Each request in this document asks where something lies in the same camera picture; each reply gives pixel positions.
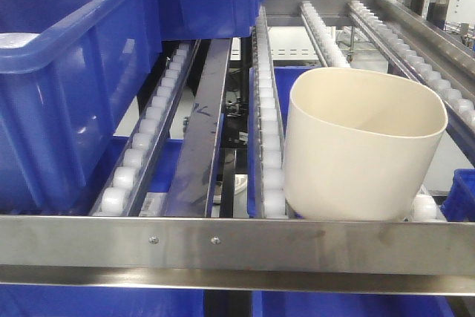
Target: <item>screw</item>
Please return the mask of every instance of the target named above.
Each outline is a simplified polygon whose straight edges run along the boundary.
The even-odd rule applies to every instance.
[[[221,239],[219,239],[219,237],[213,237],[211,238],[211,244],[214,244],[214,245],[221,244]]]
[[[150,244],[158,244],[158,237],[150,237],[150,238],[148,239],[148,242],[149,242]]]

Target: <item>metal beam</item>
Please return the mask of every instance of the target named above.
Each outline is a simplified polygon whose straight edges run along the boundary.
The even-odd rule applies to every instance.
[[[0,267],[0,282],[119,288],[163,287],[394,295],[474,295],[475,292],[475,278],[463,276],[195,269]]]
[[[162,215],[211,215],[231,39],[212,40]]]
[[[0,265],[475,276],[474,237],[475,223],[2,216]]]

